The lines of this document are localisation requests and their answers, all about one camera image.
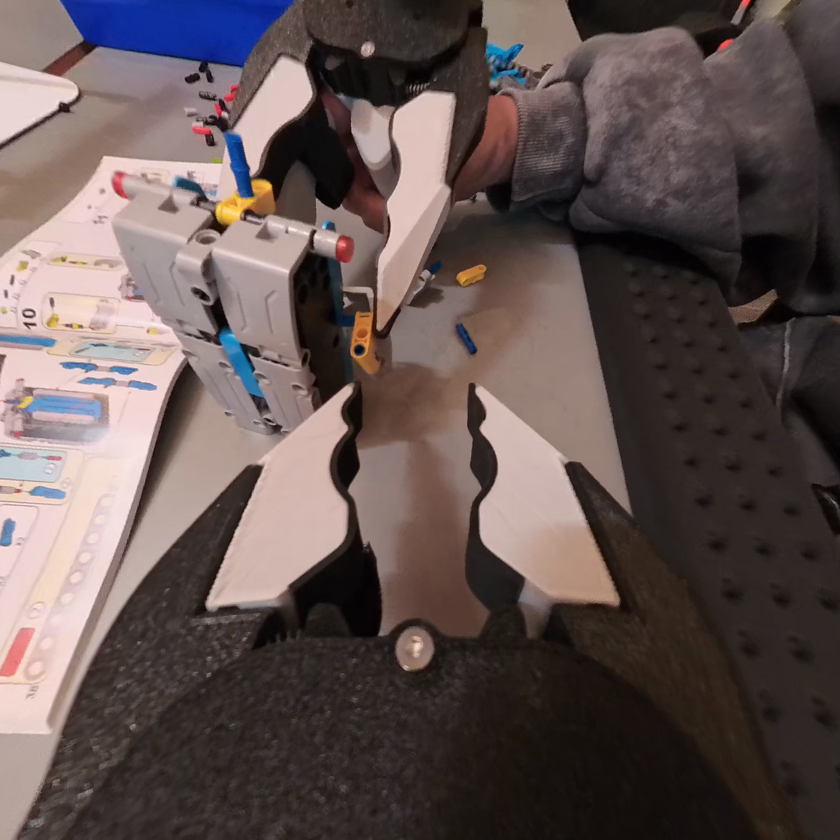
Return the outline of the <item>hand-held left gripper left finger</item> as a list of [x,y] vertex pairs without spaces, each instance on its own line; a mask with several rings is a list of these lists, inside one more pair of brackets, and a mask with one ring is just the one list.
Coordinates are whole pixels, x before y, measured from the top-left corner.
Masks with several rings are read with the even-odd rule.
[[362,426],[361,384],[346,385],[261,459],[208,613],[267,608],[295,632],[330,604],[352,635],[377,637],[382,588],[350,492]]

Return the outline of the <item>white desk stand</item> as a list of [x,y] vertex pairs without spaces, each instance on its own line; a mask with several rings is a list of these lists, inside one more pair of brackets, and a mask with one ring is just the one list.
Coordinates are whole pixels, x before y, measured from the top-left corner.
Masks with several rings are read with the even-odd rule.
[[1,63],[1,146],[48,120],[80,97],[69,79]]

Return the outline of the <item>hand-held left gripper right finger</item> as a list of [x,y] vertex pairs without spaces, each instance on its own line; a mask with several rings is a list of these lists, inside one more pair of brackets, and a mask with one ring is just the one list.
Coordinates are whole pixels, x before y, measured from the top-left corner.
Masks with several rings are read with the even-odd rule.
[[557,605],[621,598],[574,488],[569,461],[485,387],[470,384],[471,504],[466,579],[489,611],[516,607],[541,637]]

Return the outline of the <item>person's right forearm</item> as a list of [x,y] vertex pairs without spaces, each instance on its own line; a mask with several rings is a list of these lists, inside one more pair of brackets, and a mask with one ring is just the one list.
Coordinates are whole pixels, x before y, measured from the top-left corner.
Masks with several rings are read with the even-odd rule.
[[730,306],[775,291],[838,315],[838,5],[799,2],[709,57],[676,27],[586,40],[504,92],[518,145],[491,205],[661,239]]

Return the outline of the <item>brick instruction booklet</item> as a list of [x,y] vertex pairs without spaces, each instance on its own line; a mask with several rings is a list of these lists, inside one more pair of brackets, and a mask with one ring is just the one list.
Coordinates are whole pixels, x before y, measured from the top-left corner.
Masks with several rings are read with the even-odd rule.
[[105,157],[2,255],[2,734],[55,726],[186,362],[120,255],[112,173],[214,197],[220,165]]

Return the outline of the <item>grey desk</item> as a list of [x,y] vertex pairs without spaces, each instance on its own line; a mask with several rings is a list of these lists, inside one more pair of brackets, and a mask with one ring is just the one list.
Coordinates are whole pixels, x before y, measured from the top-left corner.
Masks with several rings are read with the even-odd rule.
[[[522,42],[543,65],[579,38],[565,2],[486,2],[493,43]],[[2,150],[2,253],[79,193],[105,155],[210,162],[191,135],[183,77],[191,62],[99,48],[67,75],[82,96]],[[409,618],[446,634],[475,635],[486,612],[465,580],[469,505],[466,397],[483,385],[561,453],[580,460],[624,506],[627,492],[579,262],[564,228],[538,214],[493,213],[461,203],[434,259],[441,291],[409,308],[392,331],[392,364],[364,378],[360,473],[351,487],[364,539],[379,564],[382,630]],[[485,263],[466,289],[455,273]],[[455,334],[462,322],[478,352]],[[239,472],[279,437],[239,428],[190,370],[164,414],[133,532],[96,629],[88,667],[123,604],[148,571]],[[56,708],[58,732],[2,736],[2,838],[15,838],[39,792],[83,674]]]

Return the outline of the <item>grey blue toy brick assembly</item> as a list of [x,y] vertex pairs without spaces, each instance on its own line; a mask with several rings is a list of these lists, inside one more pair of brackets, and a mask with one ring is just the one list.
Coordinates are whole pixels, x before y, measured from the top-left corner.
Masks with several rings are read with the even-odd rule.
[[112,230],[145,302],[227,416],[286,434],[352,380],[341,319],[341,265],[351,237],[277,213],[228,132],[235,190],[211,200],[191,181],[112,174],[125,201]]

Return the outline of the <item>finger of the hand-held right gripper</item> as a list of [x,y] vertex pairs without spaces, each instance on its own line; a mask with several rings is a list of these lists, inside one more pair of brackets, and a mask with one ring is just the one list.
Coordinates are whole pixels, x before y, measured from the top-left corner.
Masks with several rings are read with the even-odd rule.
[[351,236],[317,224],[317,203],[339,207],[356,168],[340,125],[307,66],[279,57],[254,89],[242,77],[227,133],[227,252],[299,264],[308,255],[349,264]]
[[452,204],[447,166],[456,96],[426,90],[399,108],[372,108],[372,173],[392,186],[376,260],[375,325],[388,335]]

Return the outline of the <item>person's right hand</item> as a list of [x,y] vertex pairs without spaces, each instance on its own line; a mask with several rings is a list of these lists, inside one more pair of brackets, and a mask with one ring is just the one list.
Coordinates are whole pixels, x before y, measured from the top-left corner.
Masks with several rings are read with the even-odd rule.
[[[381,234],[385,230],[385,198],[368,172],[352,136],[350,110],[330,91],[322,91],[320,96],[330,124],[353,164],[353,183],[343,200],[343,208],[360,218],[367,228]],[[455,180],[453,203],[469,200],[493,186],[508,184],[517,148],[517,103],[502,95],[489,98],[482,136]]]

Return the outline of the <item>blue plastic bin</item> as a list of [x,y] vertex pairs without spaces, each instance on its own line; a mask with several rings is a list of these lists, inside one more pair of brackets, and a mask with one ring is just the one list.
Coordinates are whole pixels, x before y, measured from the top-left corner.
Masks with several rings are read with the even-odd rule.
[[63,1],[83,40],[241,67],[291,1]]

